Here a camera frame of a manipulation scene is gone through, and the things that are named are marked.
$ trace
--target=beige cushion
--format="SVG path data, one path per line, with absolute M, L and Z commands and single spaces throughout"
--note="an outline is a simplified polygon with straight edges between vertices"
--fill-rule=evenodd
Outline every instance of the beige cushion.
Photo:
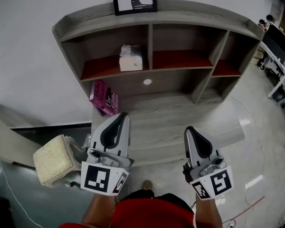
M 33 159 L 40 183 L 48 187 L 69 172 L 81 169 L 69 146 L 69 137 L 64 135 L 57 136 L 37 150 Z

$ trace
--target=red shelf surface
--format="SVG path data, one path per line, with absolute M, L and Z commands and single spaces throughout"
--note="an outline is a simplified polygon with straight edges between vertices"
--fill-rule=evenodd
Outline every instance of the red shelf surface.
M 85 62 L 81 80 L 87 81 L 131 72 L 141 72 L 141 70 L 121 72 L 119 67 L 119 56 L 103 57 Z
M 241 74 L 227 60 L 220 60 L 212 76 L 241 76 Z
M 194 50 L 154 51 L 153 69 L 213 67 L 202 53 Z

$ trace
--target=table leg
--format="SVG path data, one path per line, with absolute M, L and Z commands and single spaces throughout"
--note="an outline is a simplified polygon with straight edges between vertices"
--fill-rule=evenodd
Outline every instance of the table leg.
M 267 98 L 272 97 L 272 95 L 274 94 L 275 91 L 277 91 L 277 89 L 281 86 L 281 84 L 285 81 L 285 75 L 281 78 L 281 80 L 279 81 L 279 83 L 277 83 L 277 85 L 274 87 L 274 89 L 267 95 Z

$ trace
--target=tissue box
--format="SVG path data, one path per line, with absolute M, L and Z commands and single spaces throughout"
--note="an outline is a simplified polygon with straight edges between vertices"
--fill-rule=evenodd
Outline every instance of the tissue box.
M 114 116 L 119 113 L 118 95 L 100 79 L 92 82 L 90 102 L 101 116 Z
M 140 45 L 123 45 L 120 53 L 119 65 L 120 71 L 137 71 L 142 70 L 142 52 Z

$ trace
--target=red shirt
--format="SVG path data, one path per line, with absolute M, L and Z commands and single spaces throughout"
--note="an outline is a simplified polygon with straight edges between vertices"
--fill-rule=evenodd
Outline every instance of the red shirt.
M 59 228 L 85 228 L 64 224 Z M 128 199 L 121 201 L 114 212 L 110 228 L 194 228 L 193 213 L 161 199 Z

